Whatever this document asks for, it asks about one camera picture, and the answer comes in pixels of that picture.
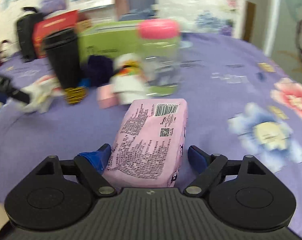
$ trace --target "black tumbler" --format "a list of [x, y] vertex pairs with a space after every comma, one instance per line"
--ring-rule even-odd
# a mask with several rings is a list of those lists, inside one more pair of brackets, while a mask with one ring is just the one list
[[44, 50], [60, 81], [61, 87], [76, 88], [81, 79], [78, 37], [73, 29], [65, 29], [45, 37]]

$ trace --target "qr code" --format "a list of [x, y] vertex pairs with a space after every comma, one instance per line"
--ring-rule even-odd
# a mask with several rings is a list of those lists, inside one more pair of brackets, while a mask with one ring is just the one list
[[160, 137], [169, 136], [170, 128], [161, 128]]

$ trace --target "pink bottle cap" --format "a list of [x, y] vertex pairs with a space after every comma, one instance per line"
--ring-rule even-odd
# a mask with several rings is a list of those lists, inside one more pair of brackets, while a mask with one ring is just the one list
[[179, 25], [170, 19], [144, 20], [139, 23], [138, 32], [144, 39], [169, 39], [179, 35]]

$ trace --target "pink package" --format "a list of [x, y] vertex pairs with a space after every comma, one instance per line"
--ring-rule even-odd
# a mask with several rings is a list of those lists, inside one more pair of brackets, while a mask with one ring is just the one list
[[103, 177], [114, 187], [173, 187], [187, 124], [184, 99], [134, 100]]

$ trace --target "barcode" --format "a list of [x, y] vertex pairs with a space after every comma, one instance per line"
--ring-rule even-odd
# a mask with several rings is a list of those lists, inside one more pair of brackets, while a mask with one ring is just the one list
[[156, 106], [154, 116], [163, 116], [166, 114], [175, 114], [178, 109], [178, 105], [174, 104], [159, 104]]

